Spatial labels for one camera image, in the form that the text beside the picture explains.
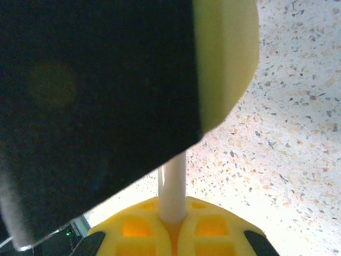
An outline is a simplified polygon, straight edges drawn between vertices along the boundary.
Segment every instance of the yellow grid base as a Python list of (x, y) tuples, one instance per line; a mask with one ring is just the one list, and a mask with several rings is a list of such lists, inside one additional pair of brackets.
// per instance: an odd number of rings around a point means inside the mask
[(256, 256), (244, 236), (264, 233), (233, 213), (187, 197), (180, 225), (158, 217), (158, 197), (118, 212), (89, 231), (105, 232), (97, 256)]

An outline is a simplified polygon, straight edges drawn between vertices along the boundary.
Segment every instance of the cylindrical post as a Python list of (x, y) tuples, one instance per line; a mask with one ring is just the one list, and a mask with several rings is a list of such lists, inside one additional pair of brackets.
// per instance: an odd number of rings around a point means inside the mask
[(186, 215), (186, 152), (158, 169), (159, 216), (163, 222), (177, 224)]

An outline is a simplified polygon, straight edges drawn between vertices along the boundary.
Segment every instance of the square hole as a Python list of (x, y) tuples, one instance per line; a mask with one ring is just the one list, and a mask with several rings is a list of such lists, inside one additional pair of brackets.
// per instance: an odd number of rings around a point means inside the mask
[(197, 236), (227, 236), (228, 234), (226, 222), (219, 215), (204, 216), (197, 223)]
[(207, 208), (207, 206), (204, 204), (192, 203), (192, 208), (193, 209), (204, 209), (204, 208)]
[(196, 256), (238, 256), (231, 243), (198, 243), (195, 252)]
[(117, 245), (117, 256), (156, 256), (156, 246), (144, 243), (123, 243)]
[(122, 235), (128, 237), (149, 237), (152, 233), (149, 223), (144, 218), (130, 216), (123, 220)]

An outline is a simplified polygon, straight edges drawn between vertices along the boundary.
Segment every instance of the yellow-green foam piece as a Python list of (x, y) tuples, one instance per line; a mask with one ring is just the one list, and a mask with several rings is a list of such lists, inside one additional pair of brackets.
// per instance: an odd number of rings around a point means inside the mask
[(221, 124), (245, 92), (258, 65), (255, 0), (193, 0), (204, 133)]

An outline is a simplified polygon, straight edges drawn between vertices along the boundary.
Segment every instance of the dark green panel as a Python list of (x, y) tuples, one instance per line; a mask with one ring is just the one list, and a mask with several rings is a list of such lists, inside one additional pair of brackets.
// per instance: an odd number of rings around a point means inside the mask
[(0, 202), (22, 247), (201, 139), (192, 6), (1, 5)]

